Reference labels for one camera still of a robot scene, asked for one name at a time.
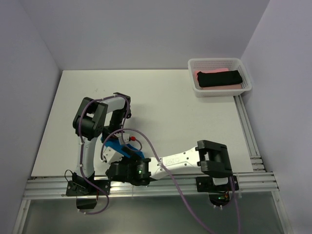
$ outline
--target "black mount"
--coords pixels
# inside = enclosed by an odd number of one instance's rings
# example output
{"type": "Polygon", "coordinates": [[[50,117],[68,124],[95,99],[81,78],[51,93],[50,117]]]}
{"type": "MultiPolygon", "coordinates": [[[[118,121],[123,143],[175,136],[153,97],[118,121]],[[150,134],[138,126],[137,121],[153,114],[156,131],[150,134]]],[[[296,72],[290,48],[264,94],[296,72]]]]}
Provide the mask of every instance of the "black mount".
{"type": "MultiPolygon", "coordinates": [[[[78,126],[79,121],[82,115],[82,111],[86,107],[86,105],[92,101],[92,98],[85,97],[77,111],[77,114],[73,121],[73,128],[75,129],[76,134],[79,136],[78,126]]],[[[83,137],[88,138],[88,140],[92,140],[95,137],[98,137],[104,128],[106,113],[107,113],[108,105],[102,102],[94,102],[92,103],[84,116],[82,116],[81,122],[81,134],[83,137]]]]}
{"type": "MultiPolygon", "coordinates": [[[[101,191],[98,191],[96,188],[87,183],[82,177],[76,175],[76,173],[73,174],[73,179],[78,183],[75,183],[72,180],[68,182],[66,196],[105,195],[101,191]]],[[[107,179],[94,180],[94,173],[92,176],[88,178],[88,180],[93,184],[95,184],[96,186],[98,186],[99,188],[101,188],[107,194],[109,194],[111,188],[111,182],[109,180],[107,179]]],[[[97,199],[77,198],[76,207],[77,209],[80,210],[94,209],[94,207],[97,205],[97,202],[98,202],[97,199]]]]}
{"type": "MultiPolygon", "coordinates": [[[[235,191],[239,190],[236,176],[234,178],[235,191]]],[[[230,179],[227,184],[215,185],[210,176],[196,177],[196,187],[199,193],[219,193],[220,191],[232,191],[230,179]]]]}
{"type": "Polygon", "coordinates": [[[151,159],[133,160],[131,158],[111,163],[111,166],[106,171],[106,175],[112,181],[128,182],[135,186],[149,185],[151,173],[149,172],[148,164],[151,159]]]}
{"type": "Polygon", "coordinates": [[[201,171],[214,178],[226,178],[233,175],[226,145],[208,140],[200,140],[195,148],[199,152],[201,171]]]}
{"type": "MultiPolygon", "coordinates": [[[[118,93],[118,92],[114,94],[125,97],[130,104],[131,98],[129,96],[118,93]]],[[[127,102],[125,102],[125,105],[122,109],[113,111],[111,121],[109,122],[109,126],[105,126],[102,131],[102,143],[104,142],[104,140],[107,138],[107,136],[110,133],[121,128],[122,120],[124,118],[131,118],[131,109],[129,109],[129,113],[127,116],[126,116],[126,112],[127,112],[127,102]]]]}

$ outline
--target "blue robot part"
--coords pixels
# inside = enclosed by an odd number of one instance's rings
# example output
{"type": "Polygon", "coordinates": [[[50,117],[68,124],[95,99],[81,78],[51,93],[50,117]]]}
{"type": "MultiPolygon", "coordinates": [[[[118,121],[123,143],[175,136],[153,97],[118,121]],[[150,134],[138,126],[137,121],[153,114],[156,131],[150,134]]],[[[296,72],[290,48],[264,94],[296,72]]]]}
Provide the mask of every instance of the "blue robot part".
{"type": "MultiPolygon", "coordinates": [[[[123,145],[120,144],[119,140],[116,139],[112,139],[112,140],[108,140],[105,144],[106,147],[111,147],[112,149],[116,150],[118,153],[126,156],[127,158],[131,158],[131,156],[129,154],[127,154],[126,152],[124,152],[122,150],[122,148],[124,147],[123,145]]],[[[127,146],[132,149],[132,150],[138,150],[137,148],[133,147],[130,144],[127,144],[127,146]]],[[[141,158],[145,158],[143,152],[139,151],[136,152],[137,155],[139,155],[141,158]]]]}

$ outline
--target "glass panel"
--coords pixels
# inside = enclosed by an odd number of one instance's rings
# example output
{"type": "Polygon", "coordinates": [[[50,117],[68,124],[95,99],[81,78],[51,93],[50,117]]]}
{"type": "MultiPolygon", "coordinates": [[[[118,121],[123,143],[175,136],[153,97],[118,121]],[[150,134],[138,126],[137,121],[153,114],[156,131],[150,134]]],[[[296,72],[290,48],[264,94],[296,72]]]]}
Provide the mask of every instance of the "glass panel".
{"type": "MultiPolygon", "coordinates": [[[[235,204],[214,209],[207,194],[189,195],[194,212],[219,234],[237,233],[235,204]]],[[[100,199],[97,208],[106,200],[100,199]]],[[[238,200],[242,233],[282,234],[271,193],[245,193],[238,200]]],[[[72,199],[31,202],[24,234],[206,234],[179,196],[116,197],[107,210],[83,215],[72,199]]]]}

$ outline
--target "pink cloth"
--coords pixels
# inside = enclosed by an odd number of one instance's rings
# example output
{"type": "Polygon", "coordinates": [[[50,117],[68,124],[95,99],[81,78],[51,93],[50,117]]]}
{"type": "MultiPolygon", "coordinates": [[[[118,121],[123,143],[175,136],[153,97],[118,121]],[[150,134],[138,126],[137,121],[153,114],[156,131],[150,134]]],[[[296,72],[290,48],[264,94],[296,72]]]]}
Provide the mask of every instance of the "pink cloth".
{"type": "MultiPolygon", "coordinates": [[[[215,70],[210,70],[210,71],[194,71],[194,77],[197,77],[198,72],[203,72],[203,73],[217,73],[217,72],[228,72],[228,68],[219,68],[215,70]]],[[[232,84],[232,85],[223,85],[223,86],[214,86],[214,87],[205,87],[201,88],[202,90],[223,90],[223,89],[241,89],[242,86],[241,84],[232,84]]]]}

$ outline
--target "metal frame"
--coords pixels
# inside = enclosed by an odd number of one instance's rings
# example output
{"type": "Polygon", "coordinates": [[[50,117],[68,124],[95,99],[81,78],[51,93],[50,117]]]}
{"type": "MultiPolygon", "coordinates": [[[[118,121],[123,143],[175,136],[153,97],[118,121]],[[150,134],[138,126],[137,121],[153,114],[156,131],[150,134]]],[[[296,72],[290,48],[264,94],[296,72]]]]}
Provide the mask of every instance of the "metal frame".
{"type": "Polygon", "coordinates": [[[19,213],[15,221],[15,226],[13,228],[13,234],[21,234],[23,232],[24,224],[26,221],[28,208],[30,206],[31,200],[22,200],[19,208],[19,213]]]}
{"type": "MultiPolygon", "coordinates": [[[[254,134],[248,120],[247,112],[241,96],[234,97],[237,112],[242,125],[244,137],[248,146],[249,155],[253,165],[253,173],[239,173],[238,181],[240,192],[272,192],[275,205],[281,220],[283,231],[286,234],[292,234],[292,228],[287,218],[286,210],[279,196],[279,188],[274,174],[266,172],[262,158],[256,144],[254,134]]],[[[200,175],[176,175],[176,179],[184,194],[197,194],[195,177],[200,175]]],[[[96,179],[106,179],[104,176],[98,176],[96,179]]],[[[21,233],[28,207],[31,200],[35,199],[76,199],[76,197],[66,197],[67,181],[63,177],[33,178],[27,181],[25,192],[22,198],[22,204],[19,210],[18,218],[14,227],[14,234],[21,233]]],[[[128,183],[112,182],[110,196],[162,196],[177,195],[178,192],[170,178],[163,178],[153,182],[147,187],[136,187],[128,183]]]]}

